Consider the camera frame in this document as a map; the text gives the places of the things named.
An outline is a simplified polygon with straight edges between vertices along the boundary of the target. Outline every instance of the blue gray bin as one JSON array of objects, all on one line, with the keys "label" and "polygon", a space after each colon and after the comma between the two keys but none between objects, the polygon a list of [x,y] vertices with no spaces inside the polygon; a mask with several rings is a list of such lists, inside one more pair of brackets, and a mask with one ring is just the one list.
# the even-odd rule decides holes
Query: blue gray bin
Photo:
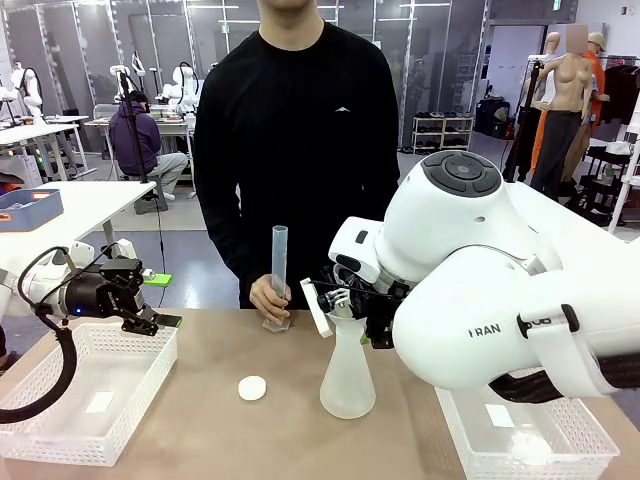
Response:
[{"label": "blue gray bin", "polygon": [[0,232],[30,232],[63,212],[59,190],[14,190],[0,196]]}]

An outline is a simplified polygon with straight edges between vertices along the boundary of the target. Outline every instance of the man's neck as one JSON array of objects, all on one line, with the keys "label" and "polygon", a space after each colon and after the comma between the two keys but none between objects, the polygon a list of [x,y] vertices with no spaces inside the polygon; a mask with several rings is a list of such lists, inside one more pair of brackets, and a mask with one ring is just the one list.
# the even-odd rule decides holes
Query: man's neck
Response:
[{"label": "man's neck", "polygon": [[324,29],[324,21],[313,2],[304,9],[287,14],[261,6],[260,15],[260,36],[282,50],[309,48],[318,41]]}]

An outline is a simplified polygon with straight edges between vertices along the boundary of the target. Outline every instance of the seated person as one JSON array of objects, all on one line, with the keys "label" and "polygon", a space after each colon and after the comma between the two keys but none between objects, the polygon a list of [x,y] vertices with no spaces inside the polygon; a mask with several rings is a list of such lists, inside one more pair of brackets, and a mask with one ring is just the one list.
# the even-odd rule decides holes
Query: seated person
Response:
[{"label": "seated person", "polygon": [[[144,93],[134,90],[131,92],[131,104],[136,115],[136,129],[140,138],[145,173],[160,177],[165,197],[173,200],[175,198],[172,195],[173,189],[178,183],[178,177],[180,177],[182,170],[187,166],[187,156],[181,152],[156,156],[162,143],[158,125],[156,125],[153,118],[147,115],[149,100],[147,100],[147,96]],[[126,108],[126,104],[121,102],[117,113],[111,117],[109,138],[122,173],[139,177],[141,175],[140,163],[133,148],[133,138],[127,123]]]}]

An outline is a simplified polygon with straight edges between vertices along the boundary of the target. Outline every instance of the mannequin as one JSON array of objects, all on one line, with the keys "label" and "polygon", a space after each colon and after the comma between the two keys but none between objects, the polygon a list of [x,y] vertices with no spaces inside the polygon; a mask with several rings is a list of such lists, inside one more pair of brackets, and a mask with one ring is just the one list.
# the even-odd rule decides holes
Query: mannequin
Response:
[{"label": "mannequin", "polygon": [[605,91],[605,75],[602,65],[598,60],[598,54],[605,51],[605,38],[601,32],[593,32],[589,34],[589,42],[587,46],[587,53],[584,57],[591,62],[591,68],[595,76],[596,89],[591,94],[591,112],[584,119],[582,125],[578,129],[573,143],[567,153],[567,158],[564,164],[564,171],[562,173],[562,185],[561,191],[567,191],[569,194],[575,193],[575,189],[571,184],[573,173],[576,171],[578,164],[584,157],[584,154],[589,148],[589,141],[591,135],[595,132],[598,124],[600,123],[600,112],[602,111],[602,102],[608,102],[610,100],[609,95],[604,93]]},{"label": "mannequin", "polygon": [[592,67],[583,57],[587,51],[587,27],[567,26],[567,54],[552,60],[540,72],[544,81],[554,72],[556,94],[548,105],[540,158],[531,187],[558,200],[558,189],[569,147],[589,114],[591,101]]},{"label": "mannequin", "polygon": [[[558,32],[552,32],[547,35],[545,39],[545,58],[542,60],[542,63],[546,64],[547,62],[553,60],[556,55],[556,50],[558,49],[558,45],[560,45],[561,35]],[[529,92],[529,87],[531,84],[531,78],[527,78],[524,82],[524,86],[522,88],[522,94],[520,98],[520,109],[524,108],[524,103],[527,97],[527,93]],[[536,107],[537,101],[540,101],[544,98],[547,92],[552,91],[552,96],[555,95],[555,87],[553,85],[553,72],[547,77],[546,83],[539,83],[536,88],[536,92],[533,96],[534,103],[531,104],[529,111],[524,120],[520,120],[520,128],[518,129],[518,133],[516,138],[511,146],[511,151],[509,152],[509,157],[507,158],[507,163],[504,169],[506,174],[509,171],[510,166],[515,162],[518,166],[518,181],[524,182],[527,178],[527,174],[531,169],[531,152],[533,151],[534,142],[536,139],[536,133],[538,130],[538,124],[540,122],[540,117],[542,115],[542,110],[539,107]]]}]

